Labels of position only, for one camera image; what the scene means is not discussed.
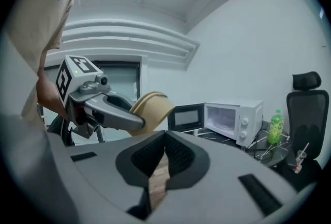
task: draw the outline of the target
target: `white wall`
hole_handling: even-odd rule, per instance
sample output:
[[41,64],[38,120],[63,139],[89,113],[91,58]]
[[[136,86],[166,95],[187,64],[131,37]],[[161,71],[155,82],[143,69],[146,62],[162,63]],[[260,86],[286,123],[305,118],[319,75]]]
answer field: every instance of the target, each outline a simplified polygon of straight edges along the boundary
[[[288,129],[286,96],[292,91],[292,74],[318,72],[320,89],[331,95],[330,47],[322,47],[327,41],[318,19],[303,0],[228,1],[188,34],[201,43],[187,71],[192,99],[262,99],[265,120],[281,109]],[[329,158],[330,130],[329,112],[321,166]]]
[[[166,94],[176,106],[191,103],[191,100],[189,100],[190,94],[186,92],[186,82],[187,73],[184,70],[148,67],[148,91],[158,91]],[[156,128],[156,130],[167,129],[167,119]]]

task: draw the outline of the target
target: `person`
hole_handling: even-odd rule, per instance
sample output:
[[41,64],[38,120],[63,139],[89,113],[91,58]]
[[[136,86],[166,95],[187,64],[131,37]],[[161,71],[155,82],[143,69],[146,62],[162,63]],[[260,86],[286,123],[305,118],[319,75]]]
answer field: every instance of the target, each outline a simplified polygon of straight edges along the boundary
[[13,45],[39,78],[21,114],[31,125],[45,128],[37,103],[66,118],[55,84],[47,78],[44,65],[47,52],[60,48],[72,5],[73,0],[17,0],[4,25]]

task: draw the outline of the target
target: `chair headrest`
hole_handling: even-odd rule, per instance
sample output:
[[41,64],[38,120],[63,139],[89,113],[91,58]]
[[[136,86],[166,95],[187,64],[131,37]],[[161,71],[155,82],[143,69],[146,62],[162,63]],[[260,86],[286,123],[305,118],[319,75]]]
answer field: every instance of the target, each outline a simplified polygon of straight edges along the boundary
[[308,91],[310,89],[315,89],[320,87],[321,83],[321,77],[315,71],[293,75],[293,89],[296,91]]

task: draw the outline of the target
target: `black vent slot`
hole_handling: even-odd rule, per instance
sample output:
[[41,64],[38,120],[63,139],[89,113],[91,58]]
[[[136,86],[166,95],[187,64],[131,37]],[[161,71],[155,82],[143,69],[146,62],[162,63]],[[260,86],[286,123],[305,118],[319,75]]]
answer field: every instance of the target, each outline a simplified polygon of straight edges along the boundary
[[281,208],[282,204],[252,174],[238,177],[265,216]]
[[73,162],[80,161],[80,160],[86,160],[89,158],[92,158],[94,156],[97,156],[94,152],[86,152],[82,154],[77,154],[77,155],[72,155],[70,158],[72,159]]

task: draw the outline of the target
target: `microwave control knob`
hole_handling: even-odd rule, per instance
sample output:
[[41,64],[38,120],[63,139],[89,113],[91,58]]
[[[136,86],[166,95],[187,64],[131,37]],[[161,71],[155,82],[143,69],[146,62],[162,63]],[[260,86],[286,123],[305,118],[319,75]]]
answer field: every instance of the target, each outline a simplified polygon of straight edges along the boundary
[[247,136],[247,132],[246,131],[242,131],[242,132],[240,132],[240,137],[241,138],[245,138]]
[[242,124],[243,124],[244,126],[247,126],[247,125],[248,125],[248,118],[243,118],[243,119],[242,119]]

